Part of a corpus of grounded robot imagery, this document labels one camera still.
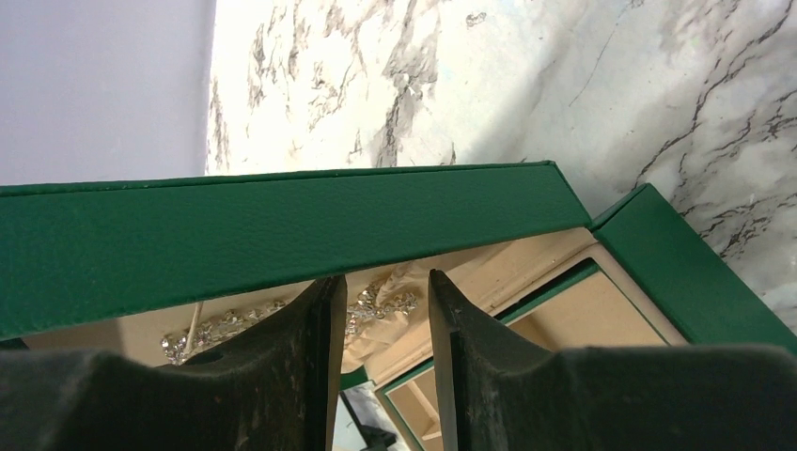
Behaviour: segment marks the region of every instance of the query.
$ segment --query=marble surface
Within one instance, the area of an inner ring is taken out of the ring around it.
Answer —
[[[653,183],[797,331],[793,0],[219,2],[209,174],[554,160]]]

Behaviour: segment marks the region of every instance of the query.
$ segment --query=white wall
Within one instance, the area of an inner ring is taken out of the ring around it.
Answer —
[[[202,175],[214,11],[0,1],[0,185]]]

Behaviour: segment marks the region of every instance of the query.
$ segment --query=green leatherette texture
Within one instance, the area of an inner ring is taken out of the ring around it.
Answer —
[[[687,340],[797,353],[797,337],[653,186],[629,196],[593,233]]]
[[[586,226],[555,165],[0,190],[0,339]]]

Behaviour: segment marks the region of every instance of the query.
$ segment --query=white marble countertop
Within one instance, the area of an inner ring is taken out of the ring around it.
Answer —
[[[593,215],[651,182],[797,331],[792,2],[219,2],[206,172],[554,160]]]

